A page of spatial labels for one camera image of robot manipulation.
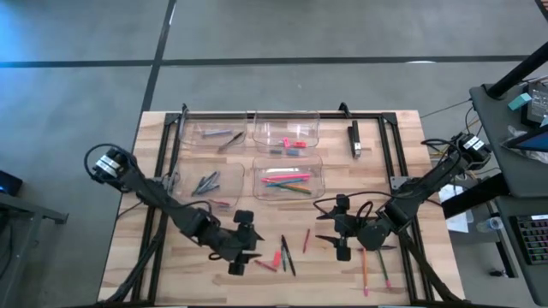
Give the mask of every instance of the computer monitor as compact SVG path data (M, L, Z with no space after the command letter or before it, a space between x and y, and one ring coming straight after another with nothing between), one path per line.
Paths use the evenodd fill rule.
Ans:
M513 149L548 152L548 125L504 143Z

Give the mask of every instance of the black stand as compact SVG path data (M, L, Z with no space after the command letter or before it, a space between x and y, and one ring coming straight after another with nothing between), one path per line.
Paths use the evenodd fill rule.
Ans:
M502 97L512 86L517 85L546 61L548 61L548 42L540 46L496 84L486 89L487 95L495 99Z

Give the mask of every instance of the teal object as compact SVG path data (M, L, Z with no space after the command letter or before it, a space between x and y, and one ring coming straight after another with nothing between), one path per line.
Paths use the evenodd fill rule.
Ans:
M269 183L269 184L266 184L267 187L278 187L280 185L283 185L283 184L291 184L291 183L298 183L298 182L302 182L304 181L303 179L294 179L294 180L287 180L287 181L281 181L281 182L278 182L278 183Z
M514 110L517 110L518 108L520 108L521 106L523 106L524 104L527 104L529 102L531 102L533 99L531 98L531 96L527 93L523 93L522 95L518 96L517 98L514 98L513 101L511 101L509 104L508 104L508 108L510 108L512 111Z

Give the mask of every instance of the pink marker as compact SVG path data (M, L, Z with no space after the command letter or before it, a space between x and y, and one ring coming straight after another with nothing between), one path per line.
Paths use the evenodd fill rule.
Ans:
M303 175L274 175L274 176L269 176L269 177L262 178L260 180L263 181L263 182L268 182L268 181L281 181L281 180L291 180L291 179L308 180L308 179L310 179L310 175L307 175L307 174L303 174Z

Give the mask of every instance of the clear plastic bin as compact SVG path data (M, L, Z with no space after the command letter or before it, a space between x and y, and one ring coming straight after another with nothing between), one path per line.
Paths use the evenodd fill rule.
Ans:
M271 155L289 155L297 150L303 156L311 154L319 142L319 113L317 111L257 112L254 119L253 140L258 151Z
M234 211L243 188L244 167L240 163L185 162L178 165L180 180L175 184L173 198L180 203L197 200L209 201L215 212ZM215 171L217 179L212 185L217 188L203 193L196 192L202 178ZM196 206L205 208L205 204Z
M238 133L243 134L232 142L240 145L246 139L247 113L228 113L223 118L213 115L187 113L180 140L184 145L218 148L231 141Z
M322 167L317 155L291 159L257 157L253 160L253 196L267 201L319 198L325 193Z

